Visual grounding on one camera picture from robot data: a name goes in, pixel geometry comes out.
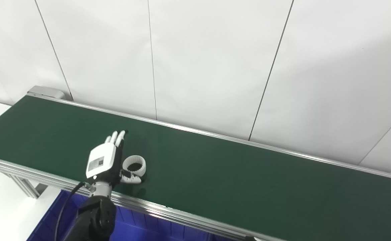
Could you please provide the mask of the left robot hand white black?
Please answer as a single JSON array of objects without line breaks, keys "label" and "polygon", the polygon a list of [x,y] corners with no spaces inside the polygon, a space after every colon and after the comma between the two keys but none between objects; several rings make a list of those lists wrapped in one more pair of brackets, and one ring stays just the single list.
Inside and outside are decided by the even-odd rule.
[{"label": "left robot hand white black", "polygon": [[120,183],[140,184],[147,170],[146,160],[140,155],[122,158],[127,131],[114,131],[105,142],[90,151],[86,177],[95,183],[107,183],[111,188]]}]

